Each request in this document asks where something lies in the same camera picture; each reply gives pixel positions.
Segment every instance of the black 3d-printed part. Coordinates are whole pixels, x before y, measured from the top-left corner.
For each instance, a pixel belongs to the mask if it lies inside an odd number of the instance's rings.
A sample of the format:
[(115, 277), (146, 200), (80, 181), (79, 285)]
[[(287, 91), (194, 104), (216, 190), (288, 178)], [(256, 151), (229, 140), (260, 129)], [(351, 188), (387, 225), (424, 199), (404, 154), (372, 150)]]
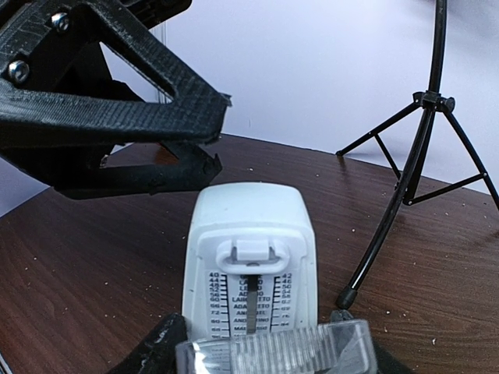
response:
[[(197, 145), (218, 140), (229, 99), (147, 29), (189, 3), (0, 0), (0, 155), (77, 199), (207, 186), (221, 165)], [(64, 33), (51, 24), (58, 12), (69, 17)], [(99, 42), (172, 102), (144, 103), (113, 81)], [(30, 68), (23, 82), (9, 76), (14, 61)], [(115, 144), (136, 142), (166, 142), (187, 158), (173, 167), (100, 168)]]
[(175, 347), (186, 340), (186, 321), (179, 314), (171, 314), (160, 321), (132, 353), (108, 374), (177, 373)]

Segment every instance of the white backdrop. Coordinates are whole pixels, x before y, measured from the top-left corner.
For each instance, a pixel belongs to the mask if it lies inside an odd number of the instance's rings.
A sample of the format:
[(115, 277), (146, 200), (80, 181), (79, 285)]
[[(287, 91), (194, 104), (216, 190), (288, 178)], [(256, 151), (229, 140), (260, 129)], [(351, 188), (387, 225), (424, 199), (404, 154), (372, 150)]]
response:
[[(442, 94), (456, 98), (455, 115), (499, 185), (497, 7), (450, 3)], [(168, 21), (168, 46), (233, 95), (225, 132), (335, 152), (427, 88), (433, 26), (434, 3), (424, 0), (197, 0)], [(400, 168), (420, 115), (382, 135)], [(440, 116), (423, 173), (446, 182), (476, 174)], [(350, 157), (388, 165), (374, 140)]]

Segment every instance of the white metronome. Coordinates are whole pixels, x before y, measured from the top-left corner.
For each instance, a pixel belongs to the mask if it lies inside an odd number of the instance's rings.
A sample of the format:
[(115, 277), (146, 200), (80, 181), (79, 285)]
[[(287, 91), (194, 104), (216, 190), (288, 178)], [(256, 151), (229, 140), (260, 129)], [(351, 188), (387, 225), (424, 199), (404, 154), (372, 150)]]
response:
[(315, 238), (298, 190), (242, 182), (200, 193), (182, 314), (190, 340), (317, 325)]

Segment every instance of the tripod joint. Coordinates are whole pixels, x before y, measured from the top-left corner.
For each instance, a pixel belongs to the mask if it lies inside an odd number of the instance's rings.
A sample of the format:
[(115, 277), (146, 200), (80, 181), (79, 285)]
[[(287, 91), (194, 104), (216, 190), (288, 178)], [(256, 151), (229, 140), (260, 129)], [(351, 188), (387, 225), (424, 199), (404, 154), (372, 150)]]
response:
[(416, 92), (412, 95), (414, 103), (421, 108), (431, 108), (434, 111), (442, 113), (452, 113), (455, 108), (455, 99), (453, 97), (443, 97), (438, 92), (426, 91)]

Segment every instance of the black rubber foot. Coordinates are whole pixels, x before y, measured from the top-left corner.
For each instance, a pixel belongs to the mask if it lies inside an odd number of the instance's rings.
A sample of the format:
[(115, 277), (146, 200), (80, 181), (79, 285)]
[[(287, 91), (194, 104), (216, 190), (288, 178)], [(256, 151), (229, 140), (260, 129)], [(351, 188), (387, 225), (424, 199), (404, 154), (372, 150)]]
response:
[(336, 299), (336, 306), (340, 309), (348, 310), (356, 300), (357, 293), (357, 290), (354, 290), (350, 286), (346, 286)]

